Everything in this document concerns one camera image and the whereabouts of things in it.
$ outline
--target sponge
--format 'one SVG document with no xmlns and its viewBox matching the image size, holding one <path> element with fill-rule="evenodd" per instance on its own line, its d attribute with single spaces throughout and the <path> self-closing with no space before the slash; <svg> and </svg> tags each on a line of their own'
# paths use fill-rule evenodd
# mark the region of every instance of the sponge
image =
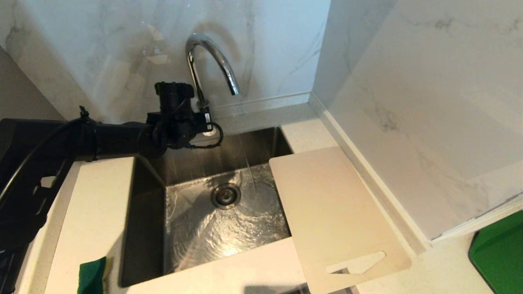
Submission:
<svg viewBox="0 0 523 294">
<path fill-rule="evenodd" d="M 80 264 L 78 294 L 105 294 L 104 279 L 109 274 L 110 262 L 106 257 Z"/>
</svg>

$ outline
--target drain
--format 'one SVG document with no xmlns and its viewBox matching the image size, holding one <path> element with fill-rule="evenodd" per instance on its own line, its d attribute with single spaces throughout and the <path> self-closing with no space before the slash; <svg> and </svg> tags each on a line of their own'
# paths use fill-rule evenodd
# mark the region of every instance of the drain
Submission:
<svg viewBox="0 0 523 294">
<path fill-rule="evenodd" d="M 211 194 L 211 201 L 219 209 L 230 209 L 240 201 L 242 193 L 233 184 L 221 184 L 214 188 Z"/>
</svg>

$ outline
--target green tray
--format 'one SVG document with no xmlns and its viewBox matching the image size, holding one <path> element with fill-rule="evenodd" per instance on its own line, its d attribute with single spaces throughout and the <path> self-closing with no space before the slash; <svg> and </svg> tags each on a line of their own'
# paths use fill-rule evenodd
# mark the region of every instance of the green tray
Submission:
<svg viewBox="0 0 523 294">
<path fill-rule="evenodd" d="M 469 259 L 496 294 L 523 293 L 523 211 L 476 233 Z"/>
</svg>

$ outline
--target sink basin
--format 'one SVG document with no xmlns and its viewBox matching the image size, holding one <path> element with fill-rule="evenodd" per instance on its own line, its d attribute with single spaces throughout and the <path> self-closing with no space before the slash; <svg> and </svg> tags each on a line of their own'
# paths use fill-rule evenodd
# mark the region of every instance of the sink basin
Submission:
<svg viewBox="0 0 523 294">
<path fill-rule="evenodd" d="M 291 153 L 281 130 L 270 128 L 225 136 L 214 149 L 168 150 L 157 160 L 138 158 L 121 286 L 289 237 L 268 162 Z"/>
</svg>

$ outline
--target white cutting board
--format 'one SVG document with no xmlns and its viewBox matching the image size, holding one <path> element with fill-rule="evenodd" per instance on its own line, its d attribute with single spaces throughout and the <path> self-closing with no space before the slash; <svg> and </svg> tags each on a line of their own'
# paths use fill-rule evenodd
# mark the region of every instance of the white cutting board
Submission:
<svg viewBox="0 0 523 294">
<path fill-rule="evenodd" d="M 410 267 L 403 246 L 339 147 L 269 162 L 312 294 L 330 293 Z M 366 272 L 355 269 L 363 256 L 373 253 L 384 258 Z M 330 273 L 346 267 L 345 272 L 361 274 Z"/>
</svg>

